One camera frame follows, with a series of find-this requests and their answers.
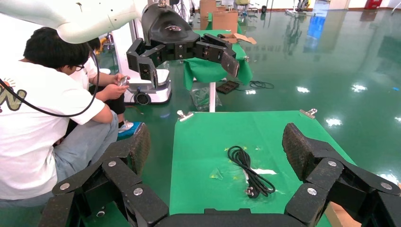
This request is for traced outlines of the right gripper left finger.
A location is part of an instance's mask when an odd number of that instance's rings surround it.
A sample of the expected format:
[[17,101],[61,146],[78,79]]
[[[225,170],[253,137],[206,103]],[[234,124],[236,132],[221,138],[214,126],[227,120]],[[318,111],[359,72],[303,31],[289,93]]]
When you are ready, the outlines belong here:
[[131,227],[154,227],[168,217],[168,206],[141,179],[150,134],[146,124],[112,143],[98,161],[57,183],[42,212],[41,227],[82,227],[83,218],[114,202]]

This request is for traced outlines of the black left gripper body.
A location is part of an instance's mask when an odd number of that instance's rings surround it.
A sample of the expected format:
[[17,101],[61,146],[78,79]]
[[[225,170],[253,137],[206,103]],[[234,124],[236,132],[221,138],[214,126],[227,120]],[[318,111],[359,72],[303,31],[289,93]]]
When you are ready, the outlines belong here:
[[195,57],[195,45],[200,35],[170,7],[157,4],[148,6],[142,13],[141,25],[146,43],[157,49],[160,62]]

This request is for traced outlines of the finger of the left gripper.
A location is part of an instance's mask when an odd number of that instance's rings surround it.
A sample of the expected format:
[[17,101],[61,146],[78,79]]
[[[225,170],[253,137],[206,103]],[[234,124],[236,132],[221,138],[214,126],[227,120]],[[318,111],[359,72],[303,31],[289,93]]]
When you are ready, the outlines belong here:
[[166,61],[166,46],[152,47],[142,38],[136,39],[126,52],[129,69],[139,73],[142,80],[151,82],[153,88],[159,87],[157,66]]
[[206,61],[219,63],[232,77],[238,76],[239,62],[232,44],[217,36],[204,34],[194,44],[194,56]]

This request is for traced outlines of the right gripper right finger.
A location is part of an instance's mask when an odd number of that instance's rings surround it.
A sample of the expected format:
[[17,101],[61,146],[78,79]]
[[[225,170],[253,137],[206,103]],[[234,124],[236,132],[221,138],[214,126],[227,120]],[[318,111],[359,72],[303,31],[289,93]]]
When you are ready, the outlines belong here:
[[286,215],[314,227],[333,202],[364,227],[400,226],[399,186],[346,161],[329,143],[306,137],[293,123],[284,128],[282,147],[302,182],[285,206]]

